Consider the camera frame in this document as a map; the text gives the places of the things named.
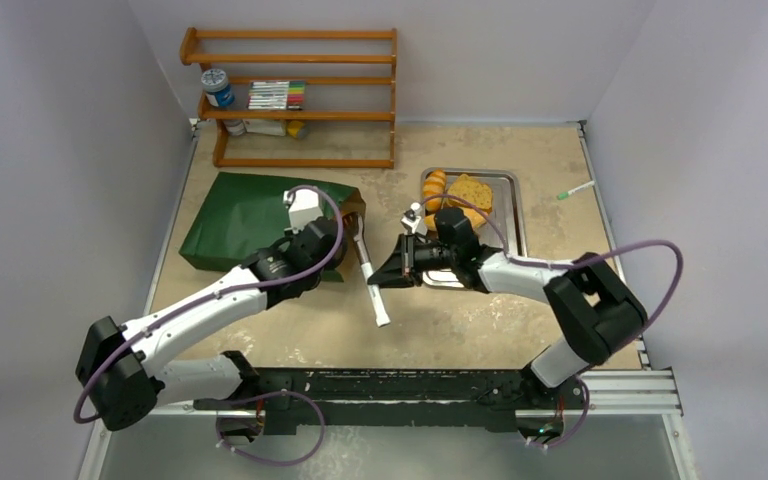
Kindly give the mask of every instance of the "green cloth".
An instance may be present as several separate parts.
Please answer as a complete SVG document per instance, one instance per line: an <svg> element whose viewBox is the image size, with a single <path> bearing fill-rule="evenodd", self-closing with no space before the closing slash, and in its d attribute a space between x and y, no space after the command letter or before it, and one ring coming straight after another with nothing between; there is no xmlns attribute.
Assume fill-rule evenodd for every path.
<svg viewBox="0 0 768 480"><path fill-rule="evenodd" d="M178 253L199 270L231 270L257 249L284 236L290 226L284 191L297 185L319 187L341 207L354 194L360 198L357 188L339 183L220 172ZM328 218L334 216L327 205L323 210ZM343 277L328 271L322 279L342 281Z"/></svg>

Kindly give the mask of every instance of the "wooden shelf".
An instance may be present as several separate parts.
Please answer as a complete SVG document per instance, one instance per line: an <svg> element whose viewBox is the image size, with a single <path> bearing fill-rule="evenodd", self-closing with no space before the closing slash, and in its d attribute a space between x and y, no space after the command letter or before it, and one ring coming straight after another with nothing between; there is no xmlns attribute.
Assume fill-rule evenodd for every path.
<svg viewBox="0 0 768 480"><path fill-rule="evenodd" d="M391 40L395 30L196 30L199 39Z"/></svg>
<svg viewBox="0 0 768 480"><path fill-rule="evenodd" d="M201 119L217 121L218 136L213 151L213 163L217 167L367 167L393 168L396 156L396 29L392 30L197 30L187 29L181 42L179 56L181 63L197 63L202 71L212 68L214 63L296 63L296 64L364 64L390 65L388 77L293 77L286 76L231 76L230 82L236 85L249 84L257 80L303 80L309 85L389 85L390 110L385 112L351 111L307 111L307 110L220 110L207 102L202 93L199 100L198 115ZM291 55L291 54L236 54L206 53L202 40L386 40L391 43L390 55ZM320 160L305 158L226 158L228 131L222 120L232 119L273 119L273 120L310 120L344 122L389 122L390 123L390 158Z"/></svg>
<svg viewBox="0 0 768 480"><path fill-rule="evenodd" d="M251 82L266 80L302 80L308 85L390 85L393 79L390 77L292 77L287 76L255 76L244 77L231 75L229 81L235 85L248 85Z"/></svg>
<svg viewBox="0 0 768 480"><path fill-rule="evenodd" d="M361 63L390 64L389 55L246 55L238 53L192 53L191 63Z"/></svg>
<svg viewBox="0 0 768 480"><path fill-rule="evenodd" d="M342 160L339 158L224 158L223 167L393 168L389 158Z"/></svg>

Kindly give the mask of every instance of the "white enclosure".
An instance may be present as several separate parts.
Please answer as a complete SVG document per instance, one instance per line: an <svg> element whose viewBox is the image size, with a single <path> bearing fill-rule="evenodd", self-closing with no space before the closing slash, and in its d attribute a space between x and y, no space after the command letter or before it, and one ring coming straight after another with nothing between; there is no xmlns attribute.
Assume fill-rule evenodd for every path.
<svg viewBox="0 0 768 480"><path fill-rule="evenodd" d="M74 478L87 325L141 314L191 147L186 27L399 29L400 121L587 119L703 478L768 478L768 1L0 0L0 479ZM666 253L623 258L652 305Z"/></svg>

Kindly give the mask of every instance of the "beige floor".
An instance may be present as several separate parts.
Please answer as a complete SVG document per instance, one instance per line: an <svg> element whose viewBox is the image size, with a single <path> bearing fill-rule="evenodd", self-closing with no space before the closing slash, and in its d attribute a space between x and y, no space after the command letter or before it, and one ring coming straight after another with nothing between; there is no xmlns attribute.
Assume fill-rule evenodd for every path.
<svg viewBox="0 0 768 480"><path fill-rule="evenodd" d="M367 202L366 240L374 265L401 233L401 212L417 198L419 175L431 166L514 172L521 184L529 255L574 258L605 251L608 243L592 191L563 202L554 196L588 180L572 127L399 126L397 166L378 169L227 169L329 180L357 186ZM154 309L163 308L221 275L193 269L177 253L217 169L210 163L215 133L199 142L163 265ZM303 141L251 135L232 139L234 156L386 157L386 130L314 125ZM375 326L363 277L325 284L302 298L241 320L197 344L183 358L240 350L255 366L393 368L516 368L558 338L543 304L510 295L414 288L386 290L393 323ZM606 367L639 369L633 347Z"/></svg>

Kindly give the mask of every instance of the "marker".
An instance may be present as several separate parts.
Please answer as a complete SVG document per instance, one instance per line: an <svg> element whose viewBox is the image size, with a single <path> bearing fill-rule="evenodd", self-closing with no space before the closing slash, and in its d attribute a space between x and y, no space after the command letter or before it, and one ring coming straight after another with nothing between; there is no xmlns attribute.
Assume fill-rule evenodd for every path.
<svg viewBox="0 0 768 480"><path fill-rule="evenodd" d="M572 190L567 190L564 193L559 193L558 194L558 200L563 200L563 199L569 197L570 195L576 194L576 193L584 190L585 188L590 188L593 185L596 185L596 181L595 180L590 180L589 182L587 182L587 183L585 183L583 185L579 185L579 186L573 188Z"/></svg>

